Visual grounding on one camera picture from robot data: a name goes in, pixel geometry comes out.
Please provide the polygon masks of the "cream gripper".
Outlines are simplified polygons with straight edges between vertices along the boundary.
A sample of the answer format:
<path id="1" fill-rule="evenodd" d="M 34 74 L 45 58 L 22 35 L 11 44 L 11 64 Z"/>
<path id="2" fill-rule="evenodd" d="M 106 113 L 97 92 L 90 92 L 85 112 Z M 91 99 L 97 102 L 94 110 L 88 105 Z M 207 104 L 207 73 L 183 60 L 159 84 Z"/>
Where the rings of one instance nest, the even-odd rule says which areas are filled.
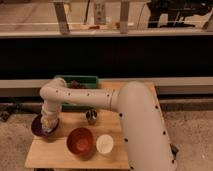
<path id="1" fill-rule="evenodd" d="M 41 123 L 44 128 L 54 128 L 58 123 L 58 114 L 43 111 Z"/>

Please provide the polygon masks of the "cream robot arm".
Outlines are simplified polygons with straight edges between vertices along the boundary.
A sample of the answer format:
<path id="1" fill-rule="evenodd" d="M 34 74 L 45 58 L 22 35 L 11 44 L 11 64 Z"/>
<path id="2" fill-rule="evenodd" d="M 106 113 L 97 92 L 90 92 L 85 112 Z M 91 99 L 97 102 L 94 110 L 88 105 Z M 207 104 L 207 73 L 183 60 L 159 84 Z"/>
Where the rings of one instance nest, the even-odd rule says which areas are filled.
<path id="1" fill-rule="evenodd" d="M 120 89 L 70 89 L 62 78 L 54 78 L 40 89 L 40 96 L 47 116 L 57 115 L 62 102 L 117 112 L 130 168 L 176 171 L 161 110 L 144 83 L 128 82 Z"/>

